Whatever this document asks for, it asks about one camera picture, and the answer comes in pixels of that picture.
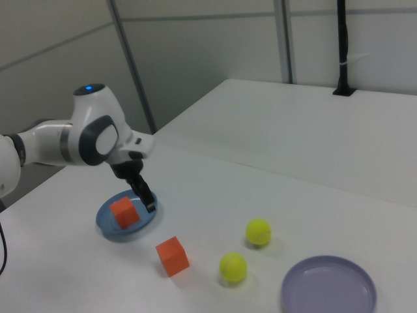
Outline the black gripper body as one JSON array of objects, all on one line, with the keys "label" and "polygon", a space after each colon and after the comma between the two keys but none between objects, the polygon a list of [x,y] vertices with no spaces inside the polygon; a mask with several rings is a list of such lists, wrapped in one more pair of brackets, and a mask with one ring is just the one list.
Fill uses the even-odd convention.
[{"label": "black gripper body", "polygon": [[140,172],[143,169],[143,161],[139,158],[119,164],[111,164],[110,167],[115,176],[119,179],[125,181],[139,181],[141,179]]}]

